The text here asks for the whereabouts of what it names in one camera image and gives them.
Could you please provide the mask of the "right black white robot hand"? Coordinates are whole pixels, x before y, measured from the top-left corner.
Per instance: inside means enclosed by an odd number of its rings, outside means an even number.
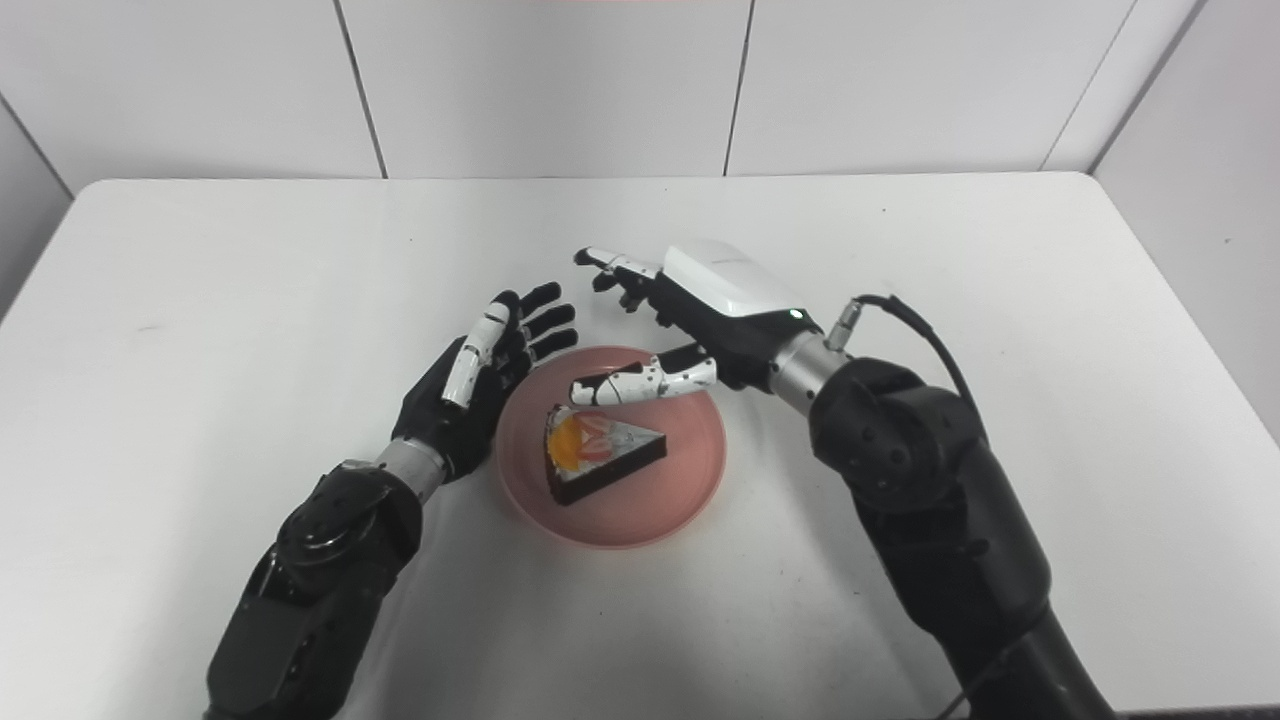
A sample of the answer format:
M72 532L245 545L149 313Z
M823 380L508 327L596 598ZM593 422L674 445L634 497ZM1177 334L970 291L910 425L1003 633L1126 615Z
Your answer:
M685 346L572 380L579 406L616 406L672 398L723 384L780 396L808 413L822 386L847 361L797 293L736 247L719 241L671 246L660 264L585 247L573 260L595 266L598 292L623 291L621 306L640 302L655 322L690 337Z

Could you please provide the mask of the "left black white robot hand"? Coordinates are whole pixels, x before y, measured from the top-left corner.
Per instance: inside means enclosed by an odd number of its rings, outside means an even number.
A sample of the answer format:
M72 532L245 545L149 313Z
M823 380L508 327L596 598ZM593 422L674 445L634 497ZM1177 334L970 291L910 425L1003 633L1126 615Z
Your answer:
M515 389L577 345L575 318L557 282L499 292L404 396L392 439L428 448L442 484L475 471Z

